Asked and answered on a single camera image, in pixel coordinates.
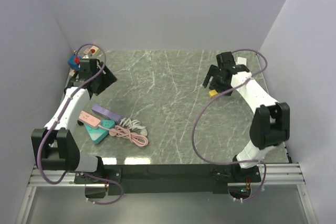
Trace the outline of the pink power strip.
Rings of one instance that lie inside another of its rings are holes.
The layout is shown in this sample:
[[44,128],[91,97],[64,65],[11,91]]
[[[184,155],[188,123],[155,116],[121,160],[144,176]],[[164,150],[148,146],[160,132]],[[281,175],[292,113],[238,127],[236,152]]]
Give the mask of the pink power strip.
[[94,135],[90,138],[95,144],[99,144],[107,135],[128,139],[138,147],[146,147],[149,143],[145,135],[117,125],[113,120],[100,120],[85,111],[80,112],[78,120],[84,124],[89,134]]

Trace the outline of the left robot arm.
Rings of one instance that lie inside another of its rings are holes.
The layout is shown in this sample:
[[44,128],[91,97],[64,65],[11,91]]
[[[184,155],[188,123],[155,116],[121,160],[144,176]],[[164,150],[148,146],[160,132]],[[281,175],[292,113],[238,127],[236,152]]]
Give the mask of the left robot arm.
[[81,153],[72,135],[81,111],[93,95],[99,95],[117,81],[99,59],[81,59],[79,70],[64,89],[64,98],[52,119],[31,134],[37,168],[42,177],[46,170],[86,173],[91,182],[101,182],[106,171],[102,158]]

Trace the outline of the yellow white plug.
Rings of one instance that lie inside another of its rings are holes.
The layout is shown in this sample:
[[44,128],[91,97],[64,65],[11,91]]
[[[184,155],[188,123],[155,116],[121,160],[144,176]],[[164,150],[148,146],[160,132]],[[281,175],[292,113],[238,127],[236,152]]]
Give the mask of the yellow white plug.
[[215,98],[216,96],[219,95],[219,93],[216,90],[211,90],[208,92],[208,95],[211,99]]

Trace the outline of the white plug adapter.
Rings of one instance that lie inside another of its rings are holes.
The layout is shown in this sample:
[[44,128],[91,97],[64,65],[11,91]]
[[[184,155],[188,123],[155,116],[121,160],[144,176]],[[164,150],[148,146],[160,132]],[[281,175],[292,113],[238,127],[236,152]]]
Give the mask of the white plug adapter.
[[237,57],[236,63],[238,65],[244,65],[247,66],[247,59],[244,57]]

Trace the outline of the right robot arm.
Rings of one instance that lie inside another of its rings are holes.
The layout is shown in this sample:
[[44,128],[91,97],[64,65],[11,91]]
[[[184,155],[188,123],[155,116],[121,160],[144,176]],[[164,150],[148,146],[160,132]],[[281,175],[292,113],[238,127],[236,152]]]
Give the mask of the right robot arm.
[[266,154],[289,139],[290,107],[271,97],[253,78],[245,65],[219,68],[211,65],[203,82],[218,93],[236,90],[253,112],[249,142],[235,156],[239,163],[232,166],[230,175],[241,182],[249,175],[249,168],[257,165]]

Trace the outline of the purple power strip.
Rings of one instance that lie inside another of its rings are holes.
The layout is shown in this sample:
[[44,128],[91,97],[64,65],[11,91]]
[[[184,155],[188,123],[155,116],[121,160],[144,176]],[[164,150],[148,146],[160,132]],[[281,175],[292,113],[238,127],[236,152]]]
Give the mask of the purple power strip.
[[121,115],[105,109],[97,104],[94,104],[92,106],[92,111],[99,116],[115,121],[116,124],[120,124],[121,120],[123,119]]

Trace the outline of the teal power strip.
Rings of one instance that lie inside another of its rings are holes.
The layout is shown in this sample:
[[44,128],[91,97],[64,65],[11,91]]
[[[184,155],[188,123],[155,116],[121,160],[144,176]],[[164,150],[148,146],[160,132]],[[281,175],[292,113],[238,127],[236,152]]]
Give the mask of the teal power strip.
[[102,120],[101,125],[103,128],[98,127],[97,129],[94,129],[87,124],[84,124],[84,126],[93,144],[99,144],[106,136],[109,135],[109,129],[115,128],[115,124],[116,123],[113,120]]

